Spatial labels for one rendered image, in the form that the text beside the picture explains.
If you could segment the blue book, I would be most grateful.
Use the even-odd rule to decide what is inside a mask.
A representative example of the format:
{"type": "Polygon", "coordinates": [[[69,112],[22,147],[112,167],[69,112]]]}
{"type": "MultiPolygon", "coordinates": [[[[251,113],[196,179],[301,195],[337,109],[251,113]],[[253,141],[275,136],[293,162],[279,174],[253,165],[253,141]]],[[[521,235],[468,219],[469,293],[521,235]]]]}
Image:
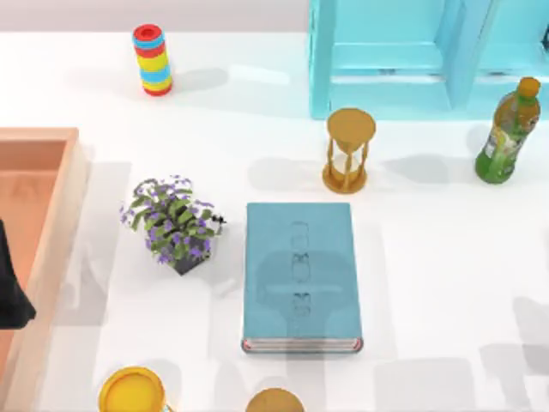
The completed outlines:
{"type": "Polygon", "coordinates": [[[247,353],[357,353],[364,345],[349,203],[248,203],[247,353]]]}

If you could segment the wooden hourglass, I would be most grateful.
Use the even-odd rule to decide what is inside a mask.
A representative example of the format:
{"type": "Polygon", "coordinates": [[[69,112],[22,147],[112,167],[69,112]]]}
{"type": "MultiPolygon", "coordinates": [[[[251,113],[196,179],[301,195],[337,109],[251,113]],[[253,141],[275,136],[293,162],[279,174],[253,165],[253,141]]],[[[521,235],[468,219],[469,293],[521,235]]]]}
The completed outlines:
{"type": "Polygon", "coordinates": [[[333,192],[353,194],[367,180],[365,163],[376,133],[373,117],[358,108],[341,108],[327,120],[329,143],[323,182],[333,192]]]}
{"type": "Polygon", "coordinates": [[[245,412],[305,412],[296,395],[282,388],[259,391],[247,404],[245,412]]]}

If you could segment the purple flowering potted plant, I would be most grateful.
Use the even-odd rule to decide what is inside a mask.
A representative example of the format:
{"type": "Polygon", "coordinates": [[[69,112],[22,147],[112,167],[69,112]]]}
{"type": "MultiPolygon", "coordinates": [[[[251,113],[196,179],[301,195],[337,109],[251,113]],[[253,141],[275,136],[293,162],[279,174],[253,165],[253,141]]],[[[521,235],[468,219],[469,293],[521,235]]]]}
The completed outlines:
{"type": "Polygon", "coordinates": [[[144,230],[145,245],[159,264],[183,276],[211,258],[226,219],[212,203],[194,197],[190,179],[179,174],[145,179],[132,196],[119,209],[120,221],[133,231],[144,230]]]}

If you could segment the light blue rack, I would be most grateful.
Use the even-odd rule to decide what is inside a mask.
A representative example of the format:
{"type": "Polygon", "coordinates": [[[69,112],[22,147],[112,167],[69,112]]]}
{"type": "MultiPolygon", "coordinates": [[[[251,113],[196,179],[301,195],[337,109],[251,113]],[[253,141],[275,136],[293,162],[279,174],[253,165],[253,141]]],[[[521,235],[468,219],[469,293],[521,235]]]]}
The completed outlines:
{"type": "Polygon", "coordinates": [[[309,108],[484,120],[524,76],[549,108],[549,0],[309,0],[309,108]]]}

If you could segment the stack of coloured rings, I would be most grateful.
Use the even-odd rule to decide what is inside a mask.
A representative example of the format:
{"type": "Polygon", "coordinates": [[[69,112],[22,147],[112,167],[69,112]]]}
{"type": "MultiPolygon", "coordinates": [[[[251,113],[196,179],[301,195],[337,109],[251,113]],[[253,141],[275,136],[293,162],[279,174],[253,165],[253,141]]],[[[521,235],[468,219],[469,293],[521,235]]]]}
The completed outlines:
{"type": "Polygon", "coordinates": [[[132,42],[144,91],[152,96],[168,94],[172,73],[162,29],[152,23],[142,24],[134,29],[132,42]]]}

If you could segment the yellow cup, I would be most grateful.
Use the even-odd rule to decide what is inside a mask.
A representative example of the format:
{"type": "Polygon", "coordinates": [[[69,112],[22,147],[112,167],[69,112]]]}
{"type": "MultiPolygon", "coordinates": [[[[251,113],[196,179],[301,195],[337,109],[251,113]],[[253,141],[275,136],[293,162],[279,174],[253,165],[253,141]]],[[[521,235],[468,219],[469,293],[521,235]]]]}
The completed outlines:
{"type": "Polygon", "coordinates": [[[146,367],[124,367],[102,385],[99,412],[176,412],[159,376],[146,367]]]}

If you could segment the salmon-coloured shallow box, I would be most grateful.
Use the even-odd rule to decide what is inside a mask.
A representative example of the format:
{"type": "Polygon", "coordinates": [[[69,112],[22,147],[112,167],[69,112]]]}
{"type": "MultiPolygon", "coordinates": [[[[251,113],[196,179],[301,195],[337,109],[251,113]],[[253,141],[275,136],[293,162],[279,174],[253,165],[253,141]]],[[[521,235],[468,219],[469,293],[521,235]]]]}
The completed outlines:
{"type": "Polygon", "coordinates": [[[37,311],[24,328],[0,330],[0,412],[33,412],[87,177],[76,128],[0,127],[0,219],[37,311]]]}

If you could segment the green bottle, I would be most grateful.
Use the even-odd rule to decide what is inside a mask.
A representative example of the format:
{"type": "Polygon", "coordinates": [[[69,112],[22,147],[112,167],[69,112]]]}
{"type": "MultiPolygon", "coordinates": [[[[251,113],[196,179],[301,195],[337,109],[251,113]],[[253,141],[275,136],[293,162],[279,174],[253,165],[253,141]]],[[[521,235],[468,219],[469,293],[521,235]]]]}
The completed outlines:
{"type": "Polygon", "coordinates": [[[534,77],[523,77],[499,101],[486,144],[475,160],[475,172],[486,183],[502,184],[515,171],[522,145],[540,119],[540,85],[534,77]]]}

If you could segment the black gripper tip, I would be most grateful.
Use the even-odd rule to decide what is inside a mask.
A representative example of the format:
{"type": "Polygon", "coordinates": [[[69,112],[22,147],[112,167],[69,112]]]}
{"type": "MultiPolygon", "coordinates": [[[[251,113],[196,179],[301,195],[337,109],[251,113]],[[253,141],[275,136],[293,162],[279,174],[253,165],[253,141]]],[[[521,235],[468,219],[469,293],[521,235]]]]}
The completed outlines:
{"type": "Polygon", "coordinates": [[[0,330],[19,330],[34,320],[36,310],[15,275],[3,221],[0,219],[0,330]]]}

